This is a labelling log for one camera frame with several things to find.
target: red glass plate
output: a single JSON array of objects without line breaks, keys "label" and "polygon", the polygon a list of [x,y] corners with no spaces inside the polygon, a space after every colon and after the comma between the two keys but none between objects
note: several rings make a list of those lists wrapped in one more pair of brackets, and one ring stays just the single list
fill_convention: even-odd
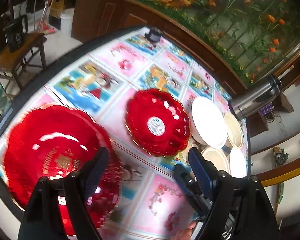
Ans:
[{"label": "red glass plate", "polygon": [[[99,228],[119,203],[121,163],[106,131],[82,110],[47,104],[29,111],[11,130],[3,164],[13,197],[25,207],[41,176],[65,177],[91,160],[100,147],[109,150],[109,164],[93,201],[86,202],[92,221]],[[109,204],[100,205],[100,199]],[[73,235],[71,223],[66,223],[68,214],[63,202],[60,198],[65,230]]]},{"label": "red glass plate", "polygon": [[176,155],[190,137],[182,104],[157,89],[135,93],[127,103],[126,126],[134,142],[154,156]]}]

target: finger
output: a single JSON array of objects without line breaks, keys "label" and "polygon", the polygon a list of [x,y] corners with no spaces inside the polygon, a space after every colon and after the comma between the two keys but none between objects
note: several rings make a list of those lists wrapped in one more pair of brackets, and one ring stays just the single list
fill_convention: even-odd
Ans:
[{"label": "finger", "polygon": [[197,221],[192,221],[192,222],[190,222],[188,228],[193,229],[193,228],[195,228],[196,225],[197,225]]},{"label": "finger", "polygon": [[191,229],[185,229],[180,233],[179,240],[189,240],[192,234]]},{"label": "finger", "polygon": [[179,240],[180,233],[181,233],[180,231],[176,233],[176,235],[174,236],[174,240]]}]

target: white bucket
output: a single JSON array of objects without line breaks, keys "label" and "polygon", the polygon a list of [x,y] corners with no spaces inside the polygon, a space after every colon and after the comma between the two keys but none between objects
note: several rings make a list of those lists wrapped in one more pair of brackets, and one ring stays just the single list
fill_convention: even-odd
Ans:
[{"label": "white bucket", "polygon": [[74,8],[66,9],[60,14],[60,29],[65,35],[71,36]]}]

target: red plate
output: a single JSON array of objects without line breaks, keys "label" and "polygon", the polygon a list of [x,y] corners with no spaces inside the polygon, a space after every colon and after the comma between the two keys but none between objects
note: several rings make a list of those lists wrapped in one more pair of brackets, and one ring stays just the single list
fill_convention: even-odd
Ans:
[{"label": "red plate", "polygon": [[189,118],[169,93],[141,90],[127,103],[126,126],[134,142],[154,156],[174,156],[186,148]]},{"label": "red plate", "polygon": [[[47,104],[27,113],[11,130],[3,164],[13,197],[25,207],[41,176],[65,177],[91,160],[100,147],[109,150],[109,164],[96,193],[86,202],[92,221],[99,228],[119,203],[121,164],[106,131],[84,111]],[[74,235],[63,202],[59,198],[66,233]]]}]

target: white bowl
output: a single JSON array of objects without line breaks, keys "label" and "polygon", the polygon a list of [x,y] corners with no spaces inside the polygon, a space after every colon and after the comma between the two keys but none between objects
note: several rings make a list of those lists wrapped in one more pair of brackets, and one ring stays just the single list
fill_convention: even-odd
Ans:
[{"label": "white bowl", "polygon": [[243,134],[241,126],[233,114],[227,112],[224,115],[227,125],[227,141],[226,146],[229,148],[235,147],[240,149],[243,145]]},{"label": "white bowl", "polygon": [[[223,150],[206,147],[201,152],[201,155],[206,161],[212,162],[218,171],[226,171],[231,175],[229,161]],[[197,180],[192,170],[190,171],[190,175],[194,178],[194,180]]]},{"label": "white bowl", "polygon": [[209,99],[197,97],[189,113],[191,134],[201,144],[221,149],[227,140],[227,125],[219,109]]},{"label": "white bowl", "polygon": [[227,157],[230,164],[231,176],[243,178],[246,176],[246,159],[242,151],[238,148],[232,148]]}]

